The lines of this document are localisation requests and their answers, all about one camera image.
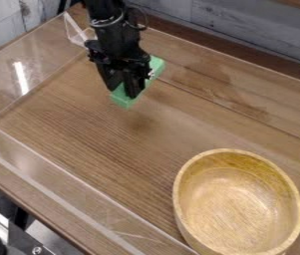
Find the clear acrylic enclosure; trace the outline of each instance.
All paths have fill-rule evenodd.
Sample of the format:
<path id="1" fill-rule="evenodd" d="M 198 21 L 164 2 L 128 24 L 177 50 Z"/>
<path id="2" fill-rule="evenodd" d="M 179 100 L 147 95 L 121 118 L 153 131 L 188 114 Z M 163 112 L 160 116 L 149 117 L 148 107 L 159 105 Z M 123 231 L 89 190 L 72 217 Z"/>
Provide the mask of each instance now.
<path id="1" fill-rule="evenodd" d="M 232 146 L 276 162 L 300 190 L 300 81 L 149 29 L 144 48 L 167 60 L 167 70 L 144 101 L 125 112 L 100 89 L 97 70 L 87 61 L 88 38 L 95 38 L 93 31 L 83 31 L 66 13 L 0 51 L 0 173 L 22 179 L 46 200 L 65 207 L 78 228 L 89 229 L 87 246 L 97 254 L 196 254 L 165 233 L 175 228 L 173 219 L 163 231 L 153 218 L 133 211 L 136 205 L 129 208 L 112 196 L 113 186 L 95 187 L 89 178 L 100 183 L 107 173 L 91 171 L 119 165 L 140 169 L 147 163 L 143 171 L 160 173 L 148 176 L 147 184 L 161 184 L 169 196 L 181 164 L 204 149 Z M 92 84 L 85 87 L 87 76 Z M 56 123 L 45 125 L 41 120 Z M 97 133 L 101 138 L 92 138 Z M 120 164 L 100 162 L 92 147 L 107 154 L 107 161 L 117 158 Z M 93 159 L 68 162 L 65 154 Z M 160 160 L 167 160 L 167 168 Z M 132 174 L 140 173 L 121 172 L 125 176 L 115 183 L 128 183 Z M 167 197 L 149 197 L 171 203 L 161 201 Z M 300 237 L 288 254 L 300 254 Z"/>

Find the green block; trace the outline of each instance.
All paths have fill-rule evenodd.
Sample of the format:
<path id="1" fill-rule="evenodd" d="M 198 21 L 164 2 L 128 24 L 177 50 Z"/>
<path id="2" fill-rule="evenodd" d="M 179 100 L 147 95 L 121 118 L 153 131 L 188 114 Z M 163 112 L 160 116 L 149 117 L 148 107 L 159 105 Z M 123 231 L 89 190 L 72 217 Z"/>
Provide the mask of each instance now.
<path id="1" fill-rule="evenodd" d="M 147 88 L 151 86 L 151 83 L 155 81 L 155 79 L 160 76 L 160 74 L 164 71 L 165 68 L 165 61 L 155 56 L 151 56 L 151 67 L 153 69 L 153 77 L 151 80 L 147 80 Z M 113 102 L 121 106 L 125 109 L 129 109 L 133 104 L 137 102 L 139 98 L 143 94 L 137 96 L 136 99 L 132 99 L 125 92 L 125 84 L 121 83 L 121 85 L 115 89 L 112 92 L 112 100 Z"/>

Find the bamboo bowl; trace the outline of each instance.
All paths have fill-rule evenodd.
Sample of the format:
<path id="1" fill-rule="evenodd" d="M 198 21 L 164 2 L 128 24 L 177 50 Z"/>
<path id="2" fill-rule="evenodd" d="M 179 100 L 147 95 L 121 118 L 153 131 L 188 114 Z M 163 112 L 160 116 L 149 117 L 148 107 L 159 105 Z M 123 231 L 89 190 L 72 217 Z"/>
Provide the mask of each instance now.
<path id="1" fill-rule="evenodd" d="M 284 171 L 236 149 L 198 155 L 173 186 L 180 232 L 203 255 L 284 254 L 300 234 L 300 194 Z"/>

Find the wooden table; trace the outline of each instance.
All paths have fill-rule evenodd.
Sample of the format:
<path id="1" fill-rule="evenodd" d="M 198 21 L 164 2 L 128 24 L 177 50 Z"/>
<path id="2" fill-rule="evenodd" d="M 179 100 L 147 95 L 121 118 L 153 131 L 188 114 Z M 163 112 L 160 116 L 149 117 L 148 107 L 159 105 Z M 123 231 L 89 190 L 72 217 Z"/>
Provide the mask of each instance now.
<path id="1" fill-rule="evenodd" d="M 78 7 L 73 14 L 84 25 Z M 62 167 L 54 170 L 34 155 L 6 151 L 20 160 L 21 174 L 0 163 L 0 189 L 87 253 L 131 254 L 88 224 L 88 215 L 105 213 L 92 205 L 91 187 L 183 242 L 172 184 L 183 164 L 208 149 L 240 148 L 266 156 L 300 189 L 300 65 L 220 39 L 208 41 L 159 19 L 153 23 L 200 45 L 219 43 L 202 47 L 147 32 L 144 47 L 167 60 L 167 70 L 129 111 L 111 102 L 84 53 L 0 115 L 0 129 Z M 300 254 L 300 242 L 291 254 Z"/>

